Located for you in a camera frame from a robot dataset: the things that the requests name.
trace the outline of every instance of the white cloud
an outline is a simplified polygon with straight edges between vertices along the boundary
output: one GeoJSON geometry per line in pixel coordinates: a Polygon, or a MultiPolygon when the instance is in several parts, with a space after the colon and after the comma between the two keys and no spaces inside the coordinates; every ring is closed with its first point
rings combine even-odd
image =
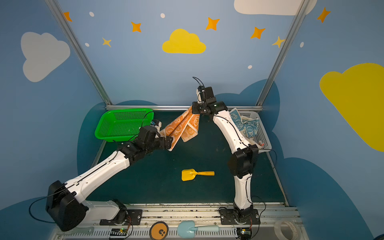
{"type": "MultiPolygon", "coordinates": [[[[310,0],[308,14],[317,0],[310,0]]],[[[296,15],[301,0],[235,0],[235,10],[243,14],[296,15]]]]}
{"type": "Polygon", "coordinates": [[[31,82],[41,81],[70,56],[68,44],[49,33],[24,33],[21,45],[26,58],[23,72],[31,82]]]}

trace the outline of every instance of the yellow star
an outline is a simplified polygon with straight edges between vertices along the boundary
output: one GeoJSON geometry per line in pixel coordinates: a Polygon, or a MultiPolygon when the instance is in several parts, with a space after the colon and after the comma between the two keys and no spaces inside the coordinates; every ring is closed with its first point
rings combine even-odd
{"type": "Polygon", "coordinates": [[[263,28],[263,29],[255,28],[255,32],[253,33],[251,38],[258,38],[258,39],[260,39],[264,30],[265,30],[265,28],[263,28]]]}
{"type": "Polygon", "coordinates": [[[103,38],[103,40],[104,40],[103,45],[108,45],[109,47],[111,47],[111,46],[109,45],[109,42],[112,41],[112,40],[107,41],[107,40],[105,40],[104,38],[103,38]]]}
{"type": "Polygon", "coordinates": [[[274,44],[272,44],[272,46],[273,46],[273,45],[277,45],[277,46],[279,46],[279,48],[280,48],[281,43],[284,42],[284,41],[285,41],[285,39],[281,40],[281,39],[280,39],[280,36],[278,36],[278,37],[277,37],[277,42],[274,43],[274,44]]]}
{"type": "Polygon", "coordinates": [[[70,12],[66,12],[66,13],[64,13],[64,16],[65,16],[65,18],[68,20],[68,21],[72,21],[72,19],[70,18],[70,12]]]}
{"type": "Polygon", "coordinates": [[[328,12],[327,10],[323,10],[323,12],[321,13],[321,15],[317,18],[318,20],[321,20],[321,22],[323,23],[324,22],[324,19],[327,17],[327,15],[330,14],[330,11],[328,12]]]}
{"type": "Polygon", "coordinates": [[[138,31],[138,32],[141,33],[141,30],[140,30],[140,25],[141,25],[141,23],[136,24],[136,23],[131,22],[131,24],[132,24],[132,26],[133,26],[132,32],[134,32],[134,31],[138,31]]]}
{"type": "Polygon", "coordinates": [[[213,29],[216,31],[216,24],[218,21],[219,21],[219,19],[212,20],[212,19],[208,18],[208,26],[207,26],[206,30],[213,29]]]}

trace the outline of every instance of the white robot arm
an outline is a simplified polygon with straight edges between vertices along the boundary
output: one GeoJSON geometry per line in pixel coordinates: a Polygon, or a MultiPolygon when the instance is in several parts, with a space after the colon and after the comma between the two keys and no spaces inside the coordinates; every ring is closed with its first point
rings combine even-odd
{"type": "MultiPolygon", "coordinates": [[[[209,115],[230,146],[232,156],[228,161],[228,167],[235,179],[233,217],[238,224],[244,224],[256,211],[253,209],[250,189],[260,146],[251,145],[242,136],[225,104],[216,101],[211,87],[200,86],[197,93],[199,101],[193,102],[192,112],[209,115]]],[[[117,200],[89,202],[86,198],[113,175],[144,158],[146,154],[156,149],[170,149],[172,138],[161,137],[160,127],[161,122],[154,120],[153,126],[140,128],[134,141],[126,142],[90,170],[64,184],[56,181],[50,185],[46,211],[62,231],[69,231],[82,221],[106,219],[123,222],[126,220],[126,207],[117,200]]]]}
{"type": "Polygon", "coordinates": [[[251,200],[251,178],[261,146],[250,144],[240,133],[226,105],[222,101],[216,101],[211,87],[199,86],[197,99],[197,102],[192,103],[192,113],[209,115],[220,128],[231,148],[232,156],[228,161],[228,167],[235,178],[233,202],[235,221],[238,224],[244,224],[251,215],[258,218],[251,200]]]}

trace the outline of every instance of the dark green floor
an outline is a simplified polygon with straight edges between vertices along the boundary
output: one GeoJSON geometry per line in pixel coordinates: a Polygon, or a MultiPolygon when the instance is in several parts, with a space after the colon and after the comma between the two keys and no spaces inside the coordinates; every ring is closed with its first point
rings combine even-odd
{"type": "MultiPolygon", "coordinates": [[[[166,126],[181,112],[156,112],[155,119],[166,126]]],[[[155,150],[135,165],[122,170],[97,188],[87,200],[119,199],[129,203],[198,203],[233,202],[235,183],[227,161],[231,156],[220,129],[207,116],[202,116],[199,134],[188,142],[181,139],[172,152],[155,150]],[[196,176],[181,181],[181,171],[215,171],[215,176],[196,176]]],[[[108,142],[100,161],[116,150],[108,142]]],[[[265,153],[259,154],[251,182],[251,193],[265,202],[284,202],[283,194],[265,153]]]]}

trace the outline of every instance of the plastic basket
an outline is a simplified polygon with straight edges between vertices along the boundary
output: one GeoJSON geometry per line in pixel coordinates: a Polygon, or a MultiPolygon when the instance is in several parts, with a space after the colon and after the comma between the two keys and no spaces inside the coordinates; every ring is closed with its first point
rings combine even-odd
{"type": "Polygon", "coordinates": [[[253,111],[239,111],[239,113],[241,116],[244,116],[244,117],[249,117],[252,119],[256,119],[256,118],[259,119],[259,122],[257,124],[258,131],[257,131],[257,135],[256,135],[255,139],[256,139],[256,142],[262,141],[264,143],[264,146],[259,150],[260,153],[261,152],[269,152],[270,151],[269,149],[272,149],[271,141],[269,141],[268,135],[266,134],[264,125],[262,123],[262,120],[260,119],[259,114],[257,112],[253,112],[253,111]]]}
{"type": "Polygon", "coordinates": [[[139,134],[141,123],[146,126],[153,120],[154,113],[151,111],[149,108],[108,111],[102,115],[96,127],[95,136],[107,142],[113,142],[113,140],[123,142],[132,137],[133,140],[134,136],[139,134]]]}

